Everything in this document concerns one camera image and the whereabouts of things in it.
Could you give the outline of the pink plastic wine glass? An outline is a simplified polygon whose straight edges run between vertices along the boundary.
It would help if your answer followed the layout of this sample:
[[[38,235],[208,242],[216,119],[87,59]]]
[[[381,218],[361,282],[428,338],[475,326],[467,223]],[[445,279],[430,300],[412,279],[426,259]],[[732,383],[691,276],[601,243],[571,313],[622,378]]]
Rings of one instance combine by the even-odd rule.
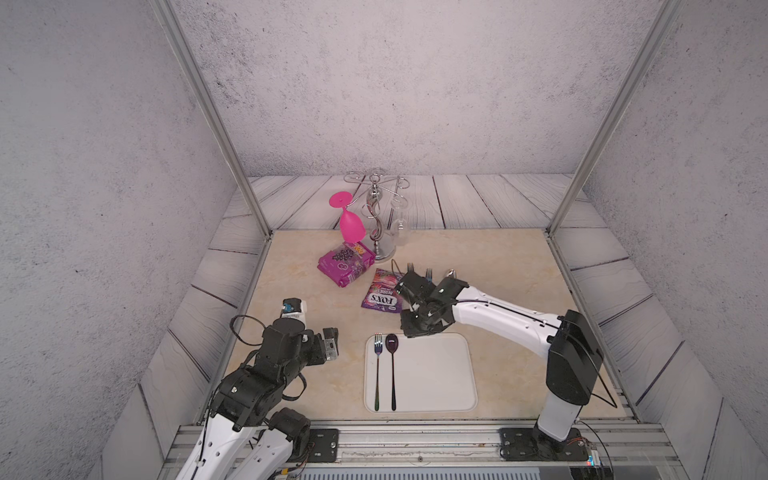
[[[350,210],[352,203],[353,195],[346,191],[336,192],[329,199],[331,207],[342,210],[339,229],[346,243],[360,242],[366,235],[366,228],[362,220]]]

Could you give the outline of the left aluminium frame post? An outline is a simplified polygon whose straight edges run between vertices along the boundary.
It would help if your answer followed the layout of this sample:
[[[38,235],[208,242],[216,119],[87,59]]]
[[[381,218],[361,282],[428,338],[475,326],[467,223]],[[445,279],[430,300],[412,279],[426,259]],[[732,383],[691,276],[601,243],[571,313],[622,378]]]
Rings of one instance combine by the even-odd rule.
[[[192,89],[206,123],[213,133],[224,161],[240,190],[248,210],[254,216],[262,235],[270,239],[273,236],[273,230],[269,226],[251,183],[245,174],[244,167],[240,162],[235,146],[203,78],[194,53],[174,11],[172,2],[168,0],[151,0],[150,5],[158,18],[182,73]]]

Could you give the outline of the Fox's berries candy bag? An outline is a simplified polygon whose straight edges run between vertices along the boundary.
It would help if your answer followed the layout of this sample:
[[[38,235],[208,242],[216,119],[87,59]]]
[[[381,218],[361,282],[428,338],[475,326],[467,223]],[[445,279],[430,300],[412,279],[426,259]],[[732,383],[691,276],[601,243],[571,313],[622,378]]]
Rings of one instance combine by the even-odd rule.
[[[402,275],[399,273],[377,268],[361,307],[399,314],[402,311],[403,299],[397,293],[396,286],[401,278]]]

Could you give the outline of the aluminium front rail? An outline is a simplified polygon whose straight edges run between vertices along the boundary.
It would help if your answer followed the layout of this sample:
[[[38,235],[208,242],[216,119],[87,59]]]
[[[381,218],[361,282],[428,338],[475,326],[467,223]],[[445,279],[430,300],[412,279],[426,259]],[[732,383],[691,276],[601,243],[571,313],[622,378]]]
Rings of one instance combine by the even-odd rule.
[[[662,427],[628,418],[583,420],[590,459],[507,461],[501,437],[513,420],[320,421],[335,429],[332,463],[309,463],[289,479],[684,479],[687,473]]]

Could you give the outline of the white rectangular tray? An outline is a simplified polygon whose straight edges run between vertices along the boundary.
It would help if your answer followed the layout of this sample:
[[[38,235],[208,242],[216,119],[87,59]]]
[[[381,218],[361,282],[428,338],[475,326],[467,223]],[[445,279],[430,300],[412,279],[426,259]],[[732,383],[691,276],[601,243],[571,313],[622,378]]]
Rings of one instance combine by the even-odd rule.
[[[377,415],[468,412],[478,403],[470,349],[464,336],[441,333],[398,336],[395,353],[397,410],[391,410],[391,356],[380,355],[380,410],[374,410],[376,358],[374,337],[367,339],[364,360],[364,405]]]

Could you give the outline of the right aluminium frame post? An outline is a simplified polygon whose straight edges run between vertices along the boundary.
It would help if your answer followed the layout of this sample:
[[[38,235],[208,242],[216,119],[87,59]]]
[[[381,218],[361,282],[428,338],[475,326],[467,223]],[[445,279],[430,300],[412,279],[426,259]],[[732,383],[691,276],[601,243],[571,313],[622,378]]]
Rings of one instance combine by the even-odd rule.
[[[680,0],[666,0],[661,3],[648,34],[630,64],[606,115],[578,164],[552,220],[545,229],[548,238],[553,239],[557,231],[563,226],[578,193],[586,184],[611,136],[620,124],[634,93],[653,64],[679,14],[682,4],[683,1]]]

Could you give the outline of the clear wine glass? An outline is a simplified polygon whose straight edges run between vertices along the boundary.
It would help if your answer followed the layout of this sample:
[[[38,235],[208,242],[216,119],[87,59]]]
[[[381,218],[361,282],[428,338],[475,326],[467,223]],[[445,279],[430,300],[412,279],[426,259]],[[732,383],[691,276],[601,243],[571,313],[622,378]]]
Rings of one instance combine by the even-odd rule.
[[[400,194],[392,199],[393,218],[390,225],[390,233],[394,243],[398,246],[405,245],[410,235],[410,224],[407,219],[408,200]]]

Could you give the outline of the magenta grape snack pack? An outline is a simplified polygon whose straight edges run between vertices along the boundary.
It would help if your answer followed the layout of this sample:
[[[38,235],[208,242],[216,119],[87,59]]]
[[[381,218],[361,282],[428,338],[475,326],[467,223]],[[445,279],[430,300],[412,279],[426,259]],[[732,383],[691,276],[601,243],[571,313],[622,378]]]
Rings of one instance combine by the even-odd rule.
[[[318,260],[317,268],[337,286],[344,288],[375,263],[375,254],[361,242],[344,242]]]

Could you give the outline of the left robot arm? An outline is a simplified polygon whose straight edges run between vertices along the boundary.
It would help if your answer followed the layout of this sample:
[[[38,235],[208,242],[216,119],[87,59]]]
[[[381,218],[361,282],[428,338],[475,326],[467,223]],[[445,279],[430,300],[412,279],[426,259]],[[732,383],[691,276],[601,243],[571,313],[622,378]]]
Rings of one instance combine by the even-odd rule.
[[[308,457],[310,420],[284,407],[285,393],[302,370],[338,357],[336,328],[316,333],[300,317],[283,316],[263,327],[262,341],[215,389],[203,430],[179,479],[271,479],[291,460]]]

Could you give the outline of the dark purple spoon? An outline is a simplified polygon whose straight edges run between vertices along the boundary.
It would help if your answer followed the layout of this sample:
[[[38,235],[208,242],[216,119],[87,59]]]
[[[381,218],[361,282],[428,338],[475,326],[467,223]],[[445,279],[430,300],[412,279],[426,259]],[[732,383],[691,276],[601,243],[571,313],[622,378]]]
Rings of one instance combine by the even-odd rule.
[[[391,410],[397,410],[397,396],[396,396],[396,368],[395,368],[395,353],[399,347],[398,336],[394,333],[390,333],[385,338],[385,347],[391,356]]]

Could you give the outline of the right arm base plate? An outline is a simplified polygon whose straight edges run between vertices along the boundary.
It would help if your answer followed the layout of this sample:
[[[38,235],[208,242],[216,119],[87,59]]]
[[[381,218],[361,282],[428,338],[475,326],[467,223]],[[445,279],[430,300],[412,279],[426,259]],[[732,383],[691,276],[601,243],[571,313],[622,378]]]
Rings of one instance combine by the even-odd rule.
[[[591,458],[589,442],[576,428],[566,439],[554,440],[536,426],[530,428],[501,428],[500,456],[505,461],[525,462],[586,462]]]

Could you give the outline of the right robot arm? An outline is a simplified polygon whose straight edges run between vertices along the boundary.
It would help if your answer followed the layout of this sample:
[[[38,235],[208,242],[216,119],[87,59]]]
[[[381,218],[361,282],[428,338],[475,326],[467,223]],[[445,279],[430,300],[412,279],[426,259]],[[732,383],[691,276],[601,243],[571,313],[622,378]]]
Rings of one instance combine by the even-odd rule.
[[[453,324],[481,328],[515,342],[546,361],[545,405],[535,432],[564,444],[582,408],[601,381],[604,354],[589,322],[578,311],[534,311],[486,294],[447,276],[434,284],[407,272],[395,290],[409,308],[401,313],[408,338],[436,335]]]

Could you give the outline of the chrome glass holder stand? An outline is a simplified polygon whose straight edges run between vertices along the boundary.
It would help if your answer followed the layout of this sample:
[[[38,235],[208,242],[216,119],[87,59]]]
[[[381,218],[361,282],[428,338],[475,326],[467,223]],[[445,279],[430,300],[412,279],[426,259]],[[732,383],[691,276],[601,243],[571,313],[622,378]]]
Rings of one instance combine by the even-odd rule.
[[[387,175],[378,169],[367,173],[348,172],[343,179],[360,187],[360,195],[353,203],[360,197],[364,198],[361,211],[366,219],[373,221],[372,230],[362,243],[374,253],[376,263],[391,259],[396,252],[395,241],[387,232],[392,216],[392,202],[396,206],[408,206],[402,191],[410,187],[410,181],[405,176]]]

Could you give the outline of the rainbow green fork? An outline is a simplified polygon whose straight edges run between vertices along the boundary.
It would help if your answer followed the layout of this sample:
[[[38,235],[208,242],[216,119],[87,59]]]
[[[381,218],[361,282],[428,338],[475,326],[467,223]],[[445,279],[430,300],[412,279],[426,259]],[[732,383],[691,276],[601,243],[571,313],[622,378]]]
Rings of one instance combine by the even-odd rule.
[[[375,393],[374,393],[374,410],[378,412],[380,410],[380,355],[383,352],[383,335],[376,333],[374,335],[374,354],[376,358],[376,376],[375,376]]]

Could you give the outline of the aluminium frame post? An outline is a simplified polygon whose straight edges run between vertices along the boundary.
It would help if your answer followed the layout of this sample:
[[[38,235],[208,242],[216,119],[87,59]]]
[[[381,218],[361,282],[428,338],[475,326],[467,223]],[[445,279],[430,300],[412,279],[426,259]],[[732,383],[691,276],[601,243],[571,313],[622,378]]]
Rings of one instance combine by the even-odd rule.
[[[653,64],[679,14],[682,4],[683,1],[680,0],[666,0],[661,3],[648,34],[630,64],[606,115],[578,164],[552,220],[545,229],[548,238],[553,239],[557,231],[563,226],[578,193],[586,184],[611,136],[620,124],[634,93]]]
[[[248,210],[254,216],[262,235],[270,239],[273,236],[273,230],[269,226],[251,183],[245,174],[244,167],[240,162],[235,146],[203,78],[194,53],[174,11],[172,2],[168,0],[151,0],[150,5],[158,18],[182,73],[192,89],[206,123],[213,133],[224,161],[240,190]]]

